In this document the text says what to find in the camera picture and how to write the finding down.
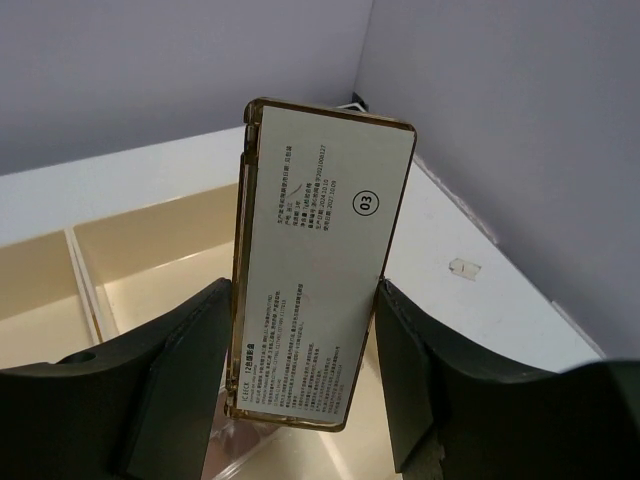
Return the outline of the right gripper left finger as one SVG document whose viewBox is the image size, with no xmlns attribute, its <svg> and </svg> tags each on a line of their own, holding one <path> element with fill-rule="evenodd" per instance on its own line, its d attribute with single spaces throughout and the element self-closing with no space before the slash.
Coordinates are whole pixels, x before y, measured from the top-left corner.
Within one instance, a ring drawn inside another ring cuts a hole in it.
<svg viewBox="0 0 640 480">
<path fill-rule="evenodd" d="M 1 373 L 5 479 L 197 479 L 231 334 L 231 283 L 57 363 Z"/>
</svg>

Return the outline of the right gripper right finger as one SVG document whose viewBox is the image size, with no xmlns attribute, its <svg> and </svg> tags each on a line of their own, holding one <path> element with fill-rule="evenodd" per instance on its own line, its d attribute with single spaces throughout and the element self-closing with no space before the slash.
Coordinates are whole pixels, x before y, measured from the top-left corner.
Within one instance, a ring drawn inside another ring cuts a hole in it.
<svg viewBox="0 0 640 480">
<path fill-rule="evenodd" d="M 639 365 L 561 373 L 499 355 L 389 281 L 375 333 L 394 465 L 405 479 L 635 479 Z"/>
</svg>

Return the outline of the gold eyeshadow palette white label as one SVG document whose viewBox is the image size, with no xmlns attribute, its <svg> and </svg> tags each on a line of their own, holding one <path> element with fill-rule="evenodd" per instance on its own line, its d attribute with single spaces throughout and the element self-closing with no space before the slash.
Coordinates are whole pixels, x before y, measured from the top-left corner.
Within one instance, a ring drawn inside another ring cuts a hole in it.
<svg viewBox="0 0 640 480">
<path fill-rule="evenodd" d="M 414 150 L 404 121 L 270 98 L 244 111 L 226 414 L 347 422 Z"/>
</svg>

